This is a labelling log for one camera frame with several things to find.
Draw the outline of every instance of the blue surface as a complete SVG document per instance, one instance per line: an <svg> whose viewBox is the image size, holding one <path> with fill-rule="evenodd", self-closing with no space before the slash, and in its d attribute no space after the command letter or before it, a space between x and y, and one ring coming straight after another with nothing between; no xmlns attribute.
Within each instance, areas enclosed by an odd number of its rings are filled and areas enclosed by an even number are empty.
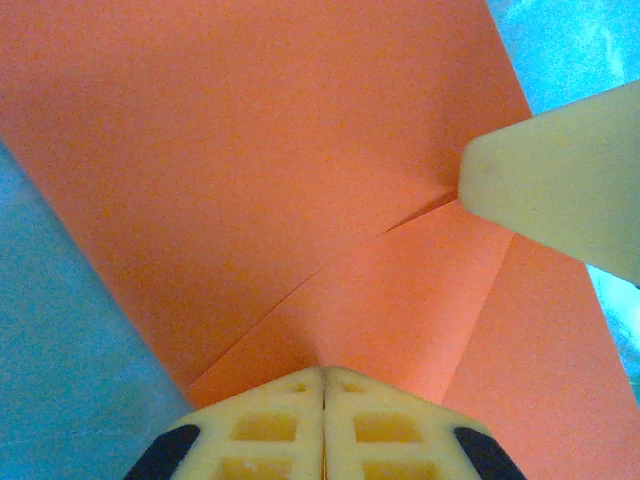
<svg viewBox="0 0 640 480"><path fill-rule="evenodd" d="M640 2L489 5L534 113L640 78ZM0 479L121 478L190 407L1 149L0 228ZM590 273L637 382L640 292Z"/></svg>

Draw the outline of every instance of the cream plastic piece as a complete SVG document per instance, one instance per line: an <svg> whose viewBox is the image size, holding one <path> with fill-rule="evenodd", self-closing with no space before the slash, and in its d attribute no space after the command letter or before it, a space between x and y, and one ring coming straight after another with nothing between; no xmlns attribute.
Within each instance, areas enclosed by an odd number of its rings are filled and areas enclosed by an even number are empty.
<svg viewBox="0 0 640 480"><path fill-rule="evenodd" d="M335 367L282 377L171 429L188 424L200 435L172 480L477 480L453 430L489 434L473 419Z"/></svg>
<svg viewBox="0 0 640 480"><path fill-rule="evenodd" d="M473 140L472 213L640 284L640 81Z"/></svg>

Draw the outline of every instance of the black rubber pad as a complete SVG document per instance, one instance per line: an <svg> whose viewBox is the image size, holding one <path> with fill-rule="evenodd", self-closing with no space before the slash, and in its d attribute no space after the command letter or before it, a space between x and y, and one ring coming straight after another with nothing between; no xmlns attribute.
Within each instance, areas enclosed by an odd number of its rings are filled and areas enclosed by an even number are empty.
<svg viewBox="0 0 640 480"><path fill-rule="evenodd" d="M160 435L124 480L169 480L198 435L200 429L195 425L183 425Z"/></svg>
<svg viewBox="0 0 640 480"><path fill-rule="evenodd" d="M482 480L526 480L495 439L473 428L457 427L458 443Z"/></svg>

